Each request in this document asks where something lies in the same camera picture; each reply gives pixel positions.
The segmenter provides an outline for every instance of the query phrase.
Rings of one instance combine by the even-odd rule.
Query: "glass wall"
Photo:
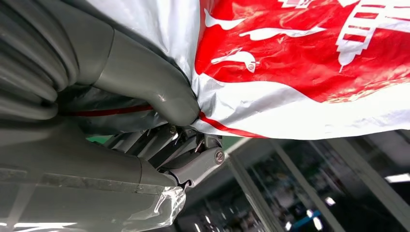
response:
[[[189,197],[200,197],[187,206],[174,225],[181,232],[266,231],[227,166],[201,183]]]
[[[251,183],[223,166],[187,193],[172,231],[409,231],[409,153],[407,130],[317,141],[251,139],[229,154]],[[269,219],[279,228],[265,228]]]

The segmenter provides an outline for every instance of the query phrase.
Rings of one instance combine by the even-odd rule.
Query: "printed logo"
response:
[[[302,37],[302,36],[307,36],[311,35],[314,33],[318,33],[321,31],[324,31],[326,29],[320,28],[320,27],[313,27],[310,30],[293,30],[293,29],[281,29],[281,28],[259,28],[256,30],[251,30],[247,31],[244,33],[239,34],[239,36],[246,36],[250,35],[250,39],[253,41],[259,41],[259,40],[266,40],[270,39],[274,36],[284,34],[289,37]]]
[[[230,52],[227,56],[212,59],[211,63],[218,64],[224,61],[242,62],[251,73],[255,72],[255,64],[259,64],[259,62],[256,62],[255,57],[251,53],[241,51],[241,49],[236,49]]]
[[[307,8],[313,0],[278,0],[283,2],[282,8],[294,7],[296,9]]]
[[[214,25],[220,25],[220,27],[224,30],[230,30],[236,26],[238,26],[242,21],[245,19],[236,19],[236,20],[221,20],[221,19],[216,19],[212,17],[209,12],[204,9],[205,11],[205,25],[209,28]]]

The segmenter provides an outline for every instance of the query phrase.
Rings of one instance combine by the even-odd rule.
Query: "hose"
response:
[[[79,73],[64,30],[35,1],[0,1],[0,60],[0,115],[53,118]]]

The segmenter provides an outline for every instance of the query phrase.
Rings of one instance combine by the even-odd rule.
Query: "green surface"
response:
[[[91,142],[98,142],[100,144],[104,144],[107,140],[111,138],[112,135],[106,135],[106,136],[93,136],[87,138],[87,140]],[[233,136],[223,136],[222,137],[222,149],[226,151],[229,147],[234,145],[236,142],[238,142],[242,137],[233,137]]]
[[[222,150],[226,151],[226,149],[230,148],[240,139],[242,139],[242,137],[222,136]]]
[[[111,136],[112,135],[93,136],[93,137],[87,138],[87,140],[90,141],[90,142],[98,142],[100,144],[104,144],[105,142],[107,142],[107,140],[109,140],[111,138]]]

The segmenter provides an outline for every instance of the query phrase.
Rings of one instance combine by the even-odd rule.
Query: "ceiling light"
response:
[[[332,205],[336,204],[336,202],[335,202],[331,197],[326,197],[326,199],[324,199],[324,201],[325,201],[329,206],[332,206]]]
[[[391,175],[385,177],[384,179],[386,179],[389,183],[407,182],[410,181],[410,174],[405,173],[400,175]]]
[[[315,223],[315,227],[316,227],[316,229],[317,229],[318,231],[321,231],[321,230],[323,229],[322,222],[320,221],[319,218],[315,217],[315,218],[313,219],[313,223]]]
[[[290,222],[286,222],[286,225],[285,225],[286,231],[290,231],[291,227],[292,227],[292,224]]]
[[[313,211],[311,211],[310,209],[306,210],[306,215],[311,218],[313,216]]]

